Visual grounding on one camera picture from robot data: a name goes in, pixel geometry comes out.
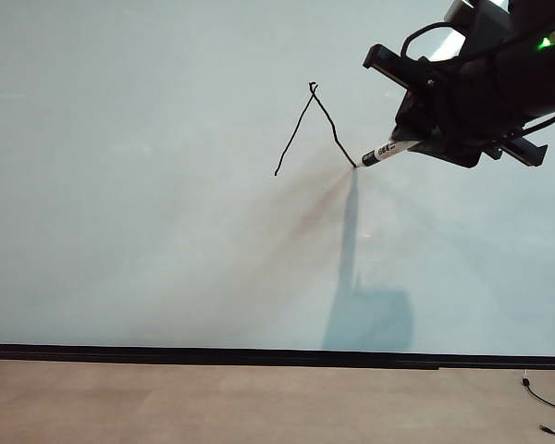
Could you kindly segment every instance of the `white wall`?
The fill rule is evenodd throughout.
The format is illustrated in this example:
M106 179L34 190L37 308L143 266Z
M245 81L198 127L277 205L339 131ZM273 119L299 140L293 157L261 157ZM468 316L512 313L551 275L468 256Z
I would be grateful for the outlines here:
M0 342L555 355L546 164L403 154L362 68L450 1L0 0Z

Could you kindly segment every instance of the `floor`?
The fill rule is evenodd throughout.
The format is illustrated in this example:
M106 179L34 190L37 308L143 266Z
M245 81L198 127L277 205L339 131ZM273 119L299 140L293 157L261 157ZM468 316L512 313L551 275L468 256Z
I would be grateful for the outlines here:
M0 361L2 443L555 443L520 370ZM555 371L532 371L555 402Z

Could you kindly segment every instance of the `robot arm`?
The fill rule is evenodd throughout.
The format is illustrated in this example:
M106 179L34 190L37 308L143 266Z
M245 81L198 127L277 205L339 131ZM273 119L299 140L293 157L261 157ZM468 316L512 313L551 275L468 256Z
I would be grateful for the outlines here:
M413 38L442 26L465 36L456 57L407 57ZM508 12L489 0L454 0L445 21L412 34L401 55L376 44L364 67L407 93L390 141L362 165L404 150L462 167L477 165L482 153L497 160L504 151L528 166L543 163L547 145L525 139L532 131L524 125L555 112L555 0L511 0Z

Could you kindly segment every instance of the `black baseboard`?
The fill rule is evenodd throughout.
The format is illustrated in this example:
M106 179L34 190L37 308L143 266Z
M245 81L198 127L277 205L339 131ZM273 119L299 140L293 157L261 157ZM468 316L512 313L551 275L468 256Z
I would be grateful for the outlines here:
M505 368L555 370L555 356L186 349L0 344L0 359L118 364L272 365L302 367Z

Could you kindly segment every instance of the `green light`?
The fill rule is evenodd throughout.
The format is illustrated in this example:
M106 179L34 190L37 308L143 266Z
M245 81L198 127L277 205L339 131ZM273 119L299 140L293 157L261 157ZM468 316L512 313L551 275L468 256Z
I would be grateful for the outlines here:
M538 44L536 49L541 51L545 48L550 48L551 46L555 46L555 31L549 34L549 36L543 37L543 40Z
M538 49L549 48L552 44L553 43L551 43L551 40L549 40L549 37L545 37L543 41L540 43L540 45L538 46Z

